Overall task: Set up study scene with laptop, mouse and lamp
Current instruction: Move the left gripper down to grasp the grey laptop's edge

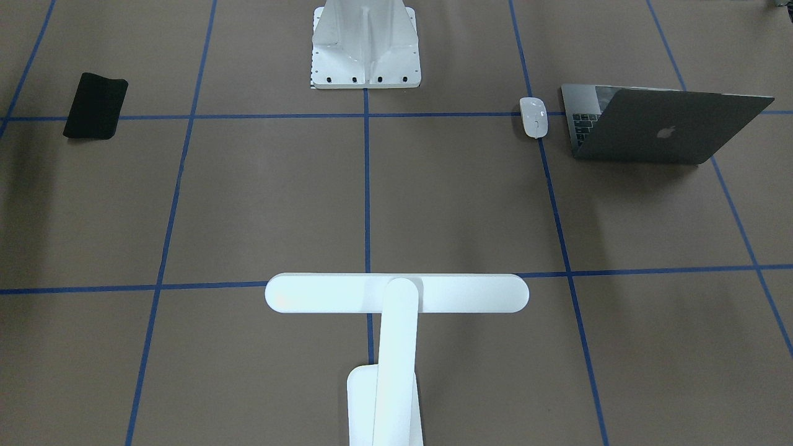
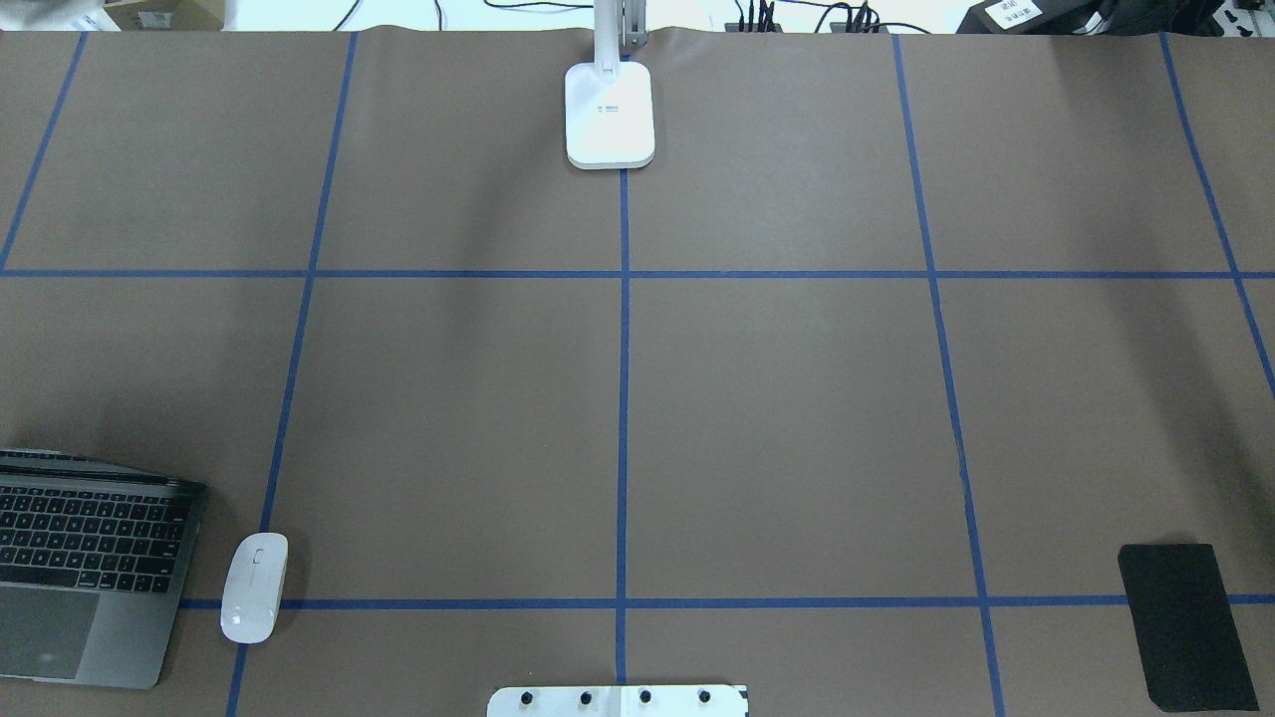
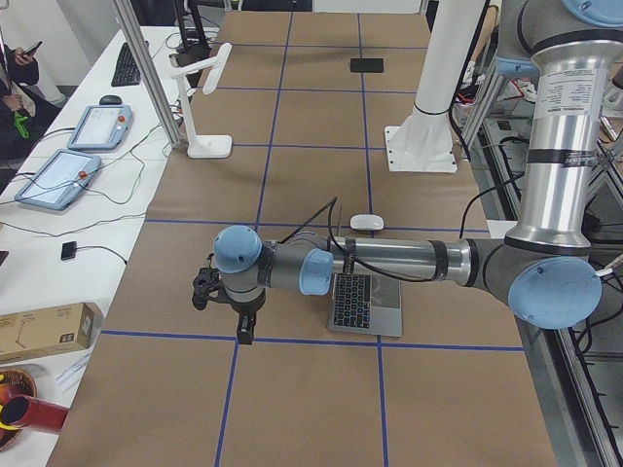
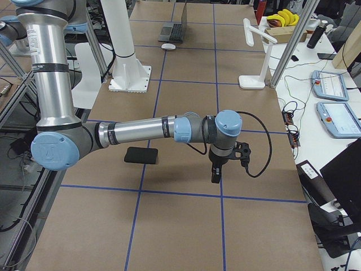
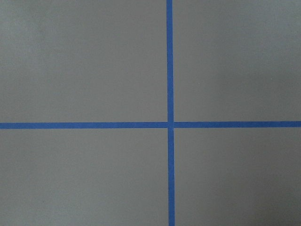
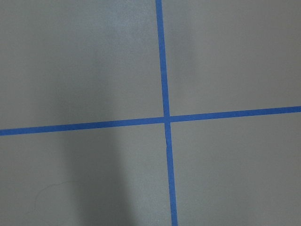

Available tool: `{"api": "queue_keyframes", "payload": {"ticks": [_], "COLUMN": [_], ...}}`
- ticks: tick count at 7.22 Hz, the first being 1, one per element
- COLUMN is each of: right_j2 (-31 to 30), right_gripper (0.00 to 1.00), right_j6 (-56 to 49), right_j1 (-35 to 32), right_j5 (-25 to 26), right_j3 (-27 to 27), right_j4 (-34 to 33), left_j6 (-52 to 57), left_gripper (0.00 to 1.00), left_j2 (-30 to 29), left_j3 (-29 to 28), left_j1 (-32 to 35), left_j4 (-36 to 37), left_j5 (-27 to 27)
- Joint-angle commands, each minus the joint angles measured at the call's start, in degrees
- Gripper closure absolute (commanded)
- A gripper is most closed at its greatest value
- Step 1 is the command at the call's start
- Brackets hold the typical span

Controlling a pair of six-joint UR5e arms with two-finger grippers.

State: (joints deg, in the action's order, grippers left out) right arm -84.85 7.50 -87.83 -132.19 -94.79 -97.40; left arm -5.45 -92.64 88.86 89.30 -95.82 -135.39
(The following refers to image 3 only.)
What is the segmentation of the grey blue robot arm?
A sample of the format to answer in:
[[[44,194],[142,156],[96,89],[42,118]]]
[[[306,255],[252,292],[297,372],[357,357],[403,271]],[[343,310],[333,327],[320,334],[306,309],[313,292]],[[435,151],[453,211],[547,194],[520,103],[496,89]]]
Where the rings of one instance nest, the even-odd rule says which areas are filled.
[[[503,239],[401,241],[296,231],[265,241],[246,226],[215,238],[196,276],[192,302],[229,305],[238,340],[251,343],[270,288],[331,294],[334,324],[374,322],[375,296],[398,296],[402,282],[451,280],[490,293],[520,319],[564,329],[587,318],[602,296],[581,226],[597,161],[602,98],[622,54],[618,1],[513,1],[502,12],[497,65],[531,62],[539,73],[526,188],[516,226]]]

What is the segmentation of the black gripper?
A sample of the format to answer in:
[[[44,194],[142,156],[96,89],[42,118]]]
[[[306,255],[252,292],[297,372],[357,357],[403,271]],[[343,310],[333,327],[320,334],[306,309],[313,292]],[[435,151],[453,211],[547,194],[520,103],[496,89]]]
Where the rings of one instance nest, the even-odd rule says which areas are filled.
[[[200,268],[193,280],[192,304],[197,310],[205,310],[209,302],[224,304],[226,293],[219,269],[212,265],[213,253],[205,259],[205,266]]]

